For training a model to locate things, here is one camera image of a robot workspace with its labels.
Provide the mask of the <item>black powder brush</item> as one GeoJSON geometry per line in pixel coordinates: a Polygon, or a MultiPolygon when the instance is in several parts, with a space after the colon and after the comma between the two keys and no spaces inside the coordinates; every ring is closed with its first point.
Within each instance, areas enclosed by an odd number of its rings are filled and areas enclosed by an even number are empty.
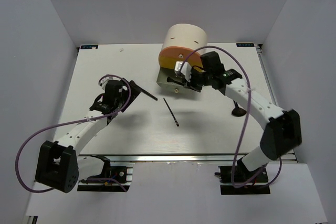
{"type": "Polygon", "coordinates": [[[155,101],[158,100],[158,98],[155,97],[154,95],[152,95],[150,92],[148,92],[148,91],[146,91],[146,90],[144,90],[144,89],[142,89],[142,88],[140,88],[140,91],[141,91],[142,93],[144,93],[145,95],[147,95],[148,97],[150,97],[151,99],[153,99],[153,100],[155,100],[155,101]]]}

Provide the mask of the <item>slim black makeup brush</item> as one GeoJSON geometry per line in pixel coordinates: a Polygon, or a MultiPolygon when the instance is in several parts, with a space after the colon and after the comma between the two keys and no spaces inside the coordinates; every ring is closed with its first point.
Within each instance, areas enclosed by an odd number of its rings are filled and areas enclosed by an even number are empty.
{"type": "Polygon", "coordinates": [[[171,77],[167,77],[166,81],[169,82],[169,83],[174,83],[174,84],[177,84],[177,85],[180,85],[180,86],[184,86],[183,82],[176,81],[171,77]]]}

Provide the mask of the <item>grey green organizer drawer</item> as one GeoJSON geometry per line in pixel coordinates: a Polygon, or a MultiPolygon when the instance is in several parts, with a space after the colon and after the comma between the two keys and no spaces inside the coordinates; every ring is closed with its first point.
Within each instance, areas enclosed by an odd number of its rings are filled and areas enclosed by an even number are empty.
{"type": "Polygon", "coordinates": [[[183,86],[167,82],[166,81],[167,77],[171,77],[176,81],[182,82],[182,79],[175,75],[175,72],[173,69],[167,69],[167,68],[160,67],[159,73],[156,79],[156,83],[158,84],[158,86],[161,88],[162,91],[174,93],[176,95],[185,95],[185,96],[190,96],[190,97],[195,94],[195,92],[190,89],[186,89],[183,86]]]}

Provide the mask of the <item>yellow organizer drawer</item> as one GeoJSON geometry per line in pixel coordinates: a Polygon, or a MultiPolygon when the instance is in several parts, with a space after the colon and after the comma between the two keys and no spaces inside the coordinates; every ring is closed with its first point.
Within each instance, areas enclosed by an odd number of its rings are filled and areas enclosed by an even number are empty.
{"type": "MultiPolygon", "coordinates": [[[[169,57],[161,57],[159,56],[159,65],[162,68],[167,68],[167,69],[174,69],[175,67],[175,63],[177,61],[184,61],[184,59],[182,58],[169,58],[169,57]]],[[[199,66],[199,67],[203,67],[202,62],[201,62],[201,58],[198,54],[196,55],[192,55],[188,58],[187,62],[190,64],[190,66],[199,66]]]]}

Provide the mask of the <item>orange organizer drawer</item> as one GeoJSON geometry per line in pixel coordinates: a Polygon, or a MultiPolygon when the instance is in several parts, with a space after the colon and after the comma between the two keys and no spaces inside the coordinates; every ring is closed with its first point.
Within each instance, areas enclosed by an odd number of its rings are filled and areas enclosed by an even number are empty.
{"type": "MultiPolygon", "coordinates": [[[[187,47],[168,46],[161,49],[159,53],[159,61],[166,59],[185,60],[194,50],[187,47]]],[[[200,53],[193,53],[187,61],[189,63],[201,63],[200,53]]]]}

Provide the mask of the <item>cream cylindrical makeup organizer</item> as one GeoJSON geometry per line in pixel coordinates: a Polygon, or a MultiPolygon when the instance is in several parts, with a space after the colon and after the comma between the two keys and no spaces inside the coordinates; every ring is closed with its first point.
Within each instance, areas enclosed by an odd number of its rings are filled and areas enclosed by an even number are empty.
{"type": "Polygon", "coordinates": [[[207,33],[200,27],[191,24],[176,24],[167,31],[161,49],[168,46],[180,46],[195,50],[206,46],[207,42],[207,33]]]}

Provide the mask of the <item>black fan makeup brush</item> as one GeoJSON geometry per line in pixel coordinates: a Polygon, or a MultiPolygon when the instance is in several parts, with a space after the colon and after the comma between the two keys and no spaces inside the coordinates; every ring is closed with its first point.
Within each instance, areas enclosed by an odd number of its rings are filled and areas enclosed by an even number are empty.
{"type": "Polygon", "coordinates": [[[247,111],[243,108],[241,108],[236,101],[234,101],[234,108],[231,112],[231,114],[235,117],[242,117],[245,116],[247,111]]]}

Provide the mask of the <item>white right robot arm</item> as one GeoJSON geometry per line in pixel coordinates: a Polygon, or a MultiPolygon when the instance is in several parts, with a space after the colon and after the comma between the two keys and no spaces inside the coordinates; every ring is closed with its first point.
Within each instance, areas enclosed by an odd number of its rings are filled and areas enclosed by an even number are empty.
{"type": "Polygon", "coordinates": [[[176,63],[175,73],[182,76],[183,86],[197,92],[211,86],[240,105],[246,111],[246,118],[254,118],[263,130],[257,147],[237,161],[237,175],[241,180],[250,181],[256,170],[301,145],[300,116],[296,110],[286,111],[269,102],[251,88],[244,69],[226,70],[218,53],[212,51],[200,59],[200,70],[188,62],[176,63]]]}

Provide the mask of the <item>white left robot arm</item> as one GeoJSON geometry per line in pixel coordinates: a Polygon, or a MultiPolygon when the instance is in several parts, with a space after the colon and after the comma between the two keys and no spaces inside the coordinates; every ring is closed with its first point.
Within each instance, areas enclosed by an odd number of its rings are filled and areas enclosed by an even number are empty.
{"type": "Polygon", "coordinates": [[[70,192],[77,182],[117,182],[110,161],[102,155],[79,157],[83,148],[110,122],[124,112],[142,92],[134,81],[106,78],[84,119],[63,137],[45,141],[39,151],[35,180],[45,186],[70,192]]]}

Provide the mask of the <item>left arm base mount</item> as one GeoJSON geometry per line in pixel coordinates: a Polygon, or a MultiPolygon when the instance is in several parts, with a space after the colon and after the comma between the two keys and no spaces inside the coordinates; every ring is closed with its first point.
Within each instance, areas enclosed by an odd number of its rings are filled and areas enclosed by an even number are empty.
{"type": "Polygon", "coordinates": [[[126,193],[131,185],[133,168],[113,164],[101,155],[78,159],[79,179],[77,191],[126,193]]]}

